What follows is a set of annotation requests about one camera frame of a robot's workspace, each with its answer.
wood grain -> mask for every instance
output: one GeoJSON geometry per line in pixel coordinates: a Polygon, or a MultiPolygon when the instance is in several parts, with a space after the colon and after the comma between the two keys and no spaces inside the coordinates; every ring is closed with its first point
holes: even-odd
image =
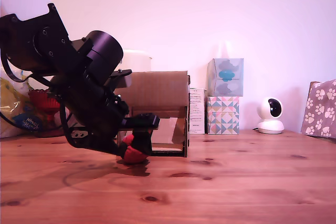
{"type": "Polygon", "coordinates": [[[1,140],[1,223],[336,223],[336,145],[293,132],[191,135],[127,166],[64,137],[1,140]]]}

paw print bag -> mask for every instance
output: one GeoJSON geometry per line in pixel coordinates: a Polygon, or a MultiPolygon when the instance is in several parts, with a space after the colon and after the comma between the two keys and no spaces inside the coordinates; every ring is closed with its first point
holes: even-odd
{"type": "Polygon", "coordinates": [[[336,79],[311,85],[301,133],[336,139],[336,79]]]}

open cardboard box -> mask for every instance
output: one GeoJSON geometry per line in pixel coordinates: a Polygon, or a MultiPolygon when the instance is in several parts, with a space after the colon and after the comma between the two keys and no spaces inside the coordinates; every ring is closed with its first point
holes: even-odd
{"type": "MultiPolygon", "coordinates": [[[[134,72],[128,88],[116,89],[130,115],[154,113],[160,118],[152,135],[153,156],[187,156],[189,145],[190,78],[187,71],[134,72]]],[[[121,142],[131,132],[119,132],[121,142]]]]}

stacked tissue boxes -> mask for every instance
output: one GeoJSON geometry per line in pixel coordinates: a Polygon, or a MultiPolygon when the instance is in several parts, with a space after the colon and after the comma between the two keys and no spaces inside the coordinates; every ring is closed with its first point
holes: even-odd
{"type": "Polygon", "coordinates": [[[207,133],[239,134],[243,59],[212,59],[207,68],[207,133]]]}

white security camera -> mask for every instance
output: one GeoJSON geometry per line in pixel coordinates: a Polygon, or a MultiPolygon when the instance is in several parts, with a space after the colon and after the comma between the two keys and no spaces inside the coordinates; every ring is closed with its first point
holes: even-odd
{"type": "Polygon", "coordinates": [[[261,118],[258,123],[258,131],[266,134],[280,134],[285,129],[283,123],[279,120],[282,115],[282,103],[272,97],[263,99],[257,108],[258,115],[261,118]]]}

